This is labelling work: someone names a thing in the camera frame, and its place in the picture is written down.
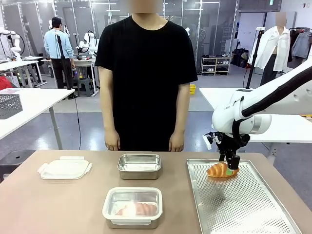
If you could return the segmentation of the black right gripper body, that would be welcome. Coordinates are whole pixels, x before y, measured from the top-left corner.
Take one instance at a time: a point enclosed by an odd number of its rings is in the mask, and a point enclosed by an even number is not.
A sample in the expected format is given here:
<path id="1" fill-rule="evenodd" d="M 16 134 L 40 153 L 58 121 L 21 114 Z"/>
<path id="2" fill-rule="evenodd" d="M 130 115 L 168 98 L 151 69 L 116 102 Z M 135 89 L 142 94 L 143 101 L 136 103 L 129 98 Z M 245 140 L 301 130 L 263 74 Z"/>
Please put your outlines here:
<path id="1" fill-rule="evenodd" d="M 240 145 L 233 137 L 228 136 L 225 133 L 217 133 L 217 137 L 219 141 L 217 147 L 222 155 L 225 155 L 225 157 L 232 157 L 236 154 Z"/>

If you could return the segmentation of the person's left hand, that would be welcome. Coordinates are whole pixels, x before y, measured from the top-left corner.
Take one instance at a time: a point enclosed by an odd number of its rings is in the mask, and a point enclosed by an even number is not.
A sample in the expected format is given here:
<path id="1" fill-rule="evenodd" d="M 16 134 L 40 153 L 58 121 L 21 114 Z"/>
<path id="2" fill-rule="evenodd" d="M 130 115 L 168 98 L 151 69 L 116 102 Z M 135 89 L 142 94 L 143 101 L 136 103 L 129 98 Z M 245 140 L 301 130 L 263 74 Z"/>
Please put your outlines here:
<path id="1" fill-rule="evenodd" d="M 170 152 L 181 152 L 184 149 L 184 134 L 174 132 L 169 141 Z"/>

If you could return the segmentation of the person's right hand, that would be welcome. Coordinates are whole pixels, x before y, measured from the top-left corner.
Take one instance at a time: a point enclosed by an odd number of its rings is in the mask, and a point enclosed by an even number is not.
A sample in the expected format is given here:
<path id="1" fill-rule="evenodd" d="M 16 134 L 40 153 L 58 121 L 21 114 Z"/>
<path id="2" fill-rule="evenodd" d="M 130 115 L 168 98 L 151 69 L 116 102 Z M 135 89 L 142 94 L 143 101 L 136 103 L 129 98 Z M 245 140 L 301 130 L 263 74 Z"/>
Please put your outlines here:
<path id="1" fill-rule="evenodd" d="M 109 131 L 105 133 L 105 146 L 109 151 L 120 150 L 120 138 L 116 131 Z"/>

